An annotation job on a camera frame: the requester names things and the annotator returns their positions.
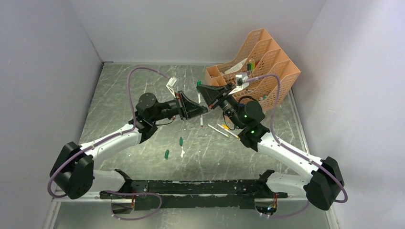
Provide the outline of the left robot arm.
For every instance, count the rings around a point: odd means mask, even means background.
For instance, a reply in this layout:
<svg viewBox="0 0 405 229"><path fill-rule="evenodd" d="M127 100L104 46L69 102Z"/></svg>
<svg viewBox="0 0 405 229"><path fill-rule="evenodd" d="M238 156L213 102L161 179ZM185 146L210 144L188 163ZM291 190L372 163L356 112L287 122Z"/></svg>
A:
<svg viewBox="0 0 405 229"><path fill-rule="evenodd" d="M127 198L132 192L129 177L120 170L95 171L95 163L151 138L158 129L157 121L175 116L188 120L208 112L207 107L190 100L183 91L162 103L154 94L144 93L131 109L133 118L113 133L83 145L69 142L62 147L47 185L53 198L78 199L96 190L111 190L119 198Z"/></svg>

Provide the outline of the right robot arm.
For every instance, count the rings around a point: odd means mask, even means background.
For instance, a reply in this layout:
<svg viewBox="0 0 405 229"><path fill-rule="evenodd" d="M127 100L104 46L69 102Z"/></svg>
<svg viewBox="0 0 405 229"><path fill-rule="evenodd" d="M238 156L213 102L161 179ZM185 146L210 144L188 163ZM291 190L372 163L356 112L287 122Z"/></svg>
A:
<svg viewBox="0 0 405 229"><path fill-rule="evenodd" d="M224 86L201 84L196 88L210 109L221 108L224 116L241 129L238 137L245 147L272 156L297 173L295 176L272 173L258 184L257 190L262 197L279 192L302 196L321 210L329 210L333 203L347 201L338 162L330 156L322 159L284 143L273 127L267 128L261 123L265 114L256 99L247 96L247 103L240 105L231 95L235 88L232 83Z"/></svg>

